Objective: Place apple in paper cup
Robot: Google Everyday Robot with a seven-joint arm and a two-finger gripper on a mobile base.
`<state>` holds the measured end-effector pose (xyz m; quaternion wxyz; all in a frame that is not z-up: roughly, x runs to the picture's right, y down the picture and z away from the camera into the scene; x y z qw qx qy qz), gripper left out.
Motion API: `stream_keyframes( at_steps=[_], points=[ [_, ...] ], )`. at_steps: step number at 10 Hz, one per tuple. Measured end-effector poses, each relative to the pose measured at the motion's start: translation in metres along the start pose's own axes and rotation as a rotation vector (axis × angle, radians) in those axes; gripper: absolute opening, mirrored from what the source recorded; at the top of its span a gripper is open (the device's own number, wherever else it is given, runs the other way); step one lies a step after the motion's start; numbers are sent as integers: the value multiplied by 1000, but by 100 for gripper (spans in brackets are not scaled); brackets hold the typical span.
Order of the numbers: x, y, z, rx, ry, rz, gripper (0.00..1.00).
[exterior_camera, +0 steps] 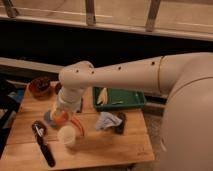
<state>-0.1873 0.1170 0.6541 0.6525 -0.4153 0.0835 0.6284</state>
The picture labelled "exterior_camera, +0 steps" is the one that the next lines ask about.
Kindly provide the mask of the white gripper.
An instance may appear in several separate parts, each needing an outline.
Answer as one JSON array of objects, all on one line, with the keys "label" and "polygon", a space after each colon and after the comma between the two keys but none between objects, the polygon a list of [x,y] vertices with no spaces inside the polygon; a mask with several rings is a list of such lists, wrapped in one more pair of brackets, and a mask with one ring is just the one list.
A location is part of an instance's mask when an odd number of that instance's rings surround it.
[{"label": "white gripper", "polygon": [[[50,118],[55,121],[58,116],[58,110],[77,112],[81,109],[81,99],[84,93],[83,89],[68,89],[62,87],[58,93],[56,104],[52,105],[50,110]],[[72,119],[69,112],[63,112],[64,123],[68,123]]]}]

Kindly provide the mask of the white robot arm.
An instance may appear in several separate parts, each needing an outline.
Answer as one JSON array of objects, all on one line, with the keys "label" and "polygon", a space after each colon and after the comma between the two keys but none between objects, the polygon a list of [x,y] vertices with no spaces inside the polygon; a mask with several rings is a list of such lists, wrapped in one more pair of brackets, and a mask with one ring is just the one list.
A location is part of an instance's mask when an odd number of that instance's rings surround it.
[{"label": "white robot arm", "polygon": [[168,97],[156,171],[213,171],[213,52],[159,56],[105,67],[81,61],[62,68],[55,108],[76,111],[89,87]]}]

